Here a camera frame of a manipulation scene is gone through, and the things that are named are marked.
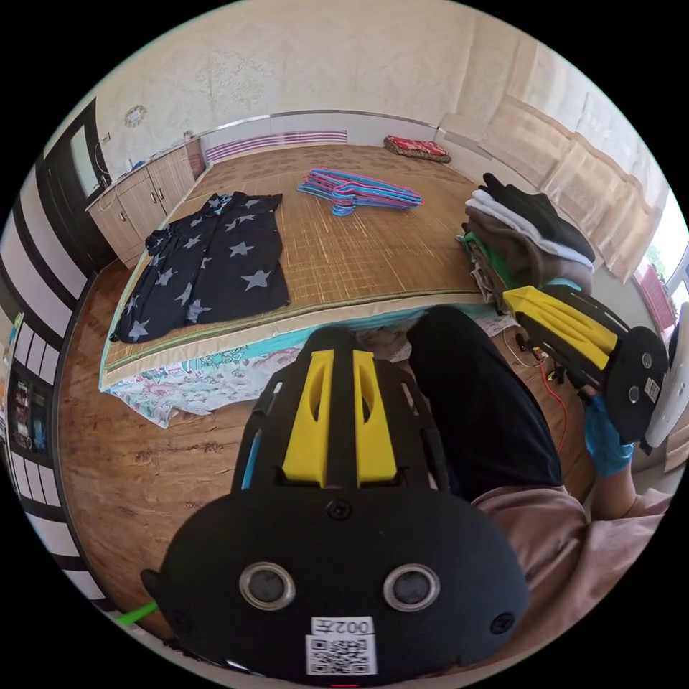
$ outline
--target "person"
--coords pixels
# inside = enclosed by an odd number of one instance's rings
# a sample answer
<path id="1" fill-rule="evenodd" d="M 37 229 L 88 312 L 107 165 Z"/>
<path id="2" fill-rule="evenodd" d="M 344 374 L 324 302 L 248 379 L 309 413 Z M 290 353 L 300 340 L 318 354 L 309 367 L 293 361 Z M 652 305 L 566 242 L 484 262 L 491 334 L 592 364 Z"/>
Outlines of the person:
<path id="1" fill-rule="evenodd" d="M 480 667 L 528 655 L 610 592 L 648 543 L 671 496 L 653 489 L 637 495 L 634 446 L 620 444 L 595 396 L 585 420 L 597 474 L 589 522 L 563 486 L 538 402 L 484 331 L 458 309 L 436 306 L 411 328 L 408 341 L 409 366 L 438 426 L 451 491 L 495 520 L 529 586 L 527 611 L 511 639 Z"/>

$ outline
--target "door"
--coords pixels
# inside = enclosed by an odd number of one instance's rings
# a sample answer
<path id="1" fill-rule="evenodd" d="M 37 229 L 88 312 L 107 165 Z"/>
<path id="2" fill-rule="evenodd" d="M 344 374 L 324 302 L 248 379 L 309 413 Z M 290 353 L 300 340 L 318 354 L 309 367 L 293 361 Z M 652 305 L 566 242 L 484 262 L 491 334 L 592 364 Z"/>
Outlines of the door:
<path id="1" fill-rule="evenodd" d="M 111 183 L 100 152 L 93 100 L 36 163 L 39 192 L 60 242 L 87 276 L 116 256 L 86 207 Z"/>

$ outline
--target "floral bedsheet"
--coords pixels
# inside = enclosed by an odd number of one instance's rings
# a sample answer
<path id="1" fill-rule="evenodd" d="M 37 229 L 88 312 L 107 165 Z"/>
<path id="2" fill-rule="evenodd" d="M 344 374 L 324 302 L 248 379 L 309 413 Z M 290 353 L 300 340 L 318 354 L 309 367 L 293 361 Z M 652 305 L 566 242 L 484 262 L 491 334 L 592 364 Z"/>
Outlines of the floral bedsheet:
<path id="1" fill-rule="evenodd" d="M 513 324 L 505 317 L 475 319 L 489 334 Z M 394 325 L 358 329 L 364 347 L 376 357 L 393 362 L 408 358 L 407 331 L 416 319 Z M 237 347 L 211 356 L 144 371 L 105 388 L 144 418 L 161 428 L 180 411 L 205 415 L 232 402 L 258 399 L 271 376 L 291 364 L 306 338 L 292 347 L 251 356 L 251 346 Z"/>

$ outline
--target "black shorts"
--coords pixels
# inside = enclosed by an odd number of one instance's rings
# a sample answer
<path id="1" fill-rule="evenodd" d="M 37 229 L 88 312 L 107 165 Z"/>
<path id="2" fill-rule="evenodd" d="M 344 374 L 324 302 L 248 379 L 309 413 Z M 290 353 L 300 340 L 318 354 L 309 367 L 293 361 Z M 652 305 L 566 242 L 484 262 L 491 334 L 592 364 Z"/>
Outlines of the black shorts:
<path id="1" fill-rule="evenodd" d="M 431 404 L 454 494 L 472 501 L 494 488 L 562 485 L 538 402 L 471 318 L 435 306 L 408 339 L 409 364 Z"/>

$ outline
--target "black star print garment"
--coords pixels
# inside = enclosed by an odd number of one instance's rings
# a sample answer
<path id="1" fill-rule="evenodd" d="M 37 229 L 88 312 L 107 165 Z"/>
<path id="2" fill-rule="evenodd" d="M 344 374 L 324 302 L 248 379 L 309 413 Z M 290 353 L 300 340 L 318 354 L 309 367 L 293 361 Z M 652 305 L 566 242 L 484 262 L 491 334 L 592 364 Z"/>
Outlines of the black star print garment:
<path id="1" fill-rule="evenodd" d="M 282 195 L 214 194 L 146 239 L 151 256 L 110 339 L 148 342 L 176 328 L 289 303 L 274 212 Z"/>
<path id="2" fill-rule="evenodd" d="M 197 323 L 217 323 L 266 313 L 289 303 L 280 267 L 282 239 L 275 210 L 282 195 L 247 197 L 223 213 L 200 271 L 194 297 L 212 310 L 194 314 Z M 223 294 L 224 299 L 215 295 Z"/>

